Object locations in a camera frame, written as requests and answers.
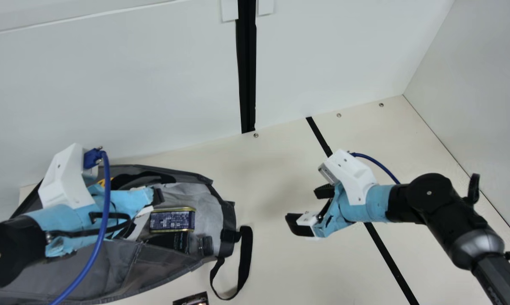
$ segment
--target blue connector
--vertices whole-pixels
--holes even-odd
[[[84,168],[90,169],[97,166],[103,159],[102,146],[87,151],[84,154]]]

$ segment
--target gray metal part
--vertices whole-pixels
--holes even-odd
[[[471,270],[474,260],[483,254],[503,254],[505,243],[491,228],[472,230],[453,243],[447,255],[461,269]]]
[[[489,256],[473,271],[493,304],[510,305],[510,263],[502,256]]]

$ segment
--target metal screw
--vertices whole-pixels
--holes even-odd
[[[52,242],[52,234],[46,232],[46,243],[50,244]]]

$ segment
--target open backpack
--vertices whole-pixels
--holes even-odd
[[[153,166],[111,166],[112,190],[141,187],[153,189],[153,210],[189,207],[194,212],[194,230],[186,235],[184,251],[171,249],[162,234],[150,230],[150,219],[135,219],[118,236],[106,239],[97,261],[65,304],[102,304],[164,285],[192,272],[201,265],[216,261],[210,283],[225,258],[232,255],[241,240],[240,267],[236,293],[244,286],[251,265],[253,232],[249,226],[236,230],[234,203],[223,200],[212,187],[212,180],[192,172]],[[103,178],[102,171],[96,180]],[[30,193],[13,217],[42,208],[37,190]],[[0,288],[0,305],[46,305],[67,287],[84,267],[92,247],[72,255],[30,266],[11,284]]]

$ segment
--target black strap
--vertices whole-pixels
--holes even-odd
[[[247,281],[247,278],[249,277],[249,269],[251,268],[251,252],[253,251],[253,230],[249,226],[242,226],[240,227],[240,232],[238,232],[238,235],[242,239],[242,246],[240,248],[240,265],[238,266],[238,285],[236,286],[236,292],[232,297],[223,298],[218,295],[216,292],[216,289],[214,288],[214,278],[216,277],[216,274],[218,273],[221,266],[225,263],[224,257],[218,257],[218,261],[216,262],[216,265],[210,271],[210,286],[212,286],[212,290],[216,294],[216,296],[224,301],[228,301],[230,299],[234,299],[236,295],[242,290],[244,287],[244,284]],[[234,237],[235,242],[240,241],[240,239],[236,239],[236,236]]]
[[[121,189],[121,187],[127,185],[127,183],[131,183],[137,179],[143,178],[143,177],[152,177],[155,176],[156,178],[159,178],[160,183],[176,183],[176,179],[172,176],[161,174],[160,172],[141,172],[137,175],[129,175],[129,174],[121,174],[117,175],[112,179],[112,190]]]

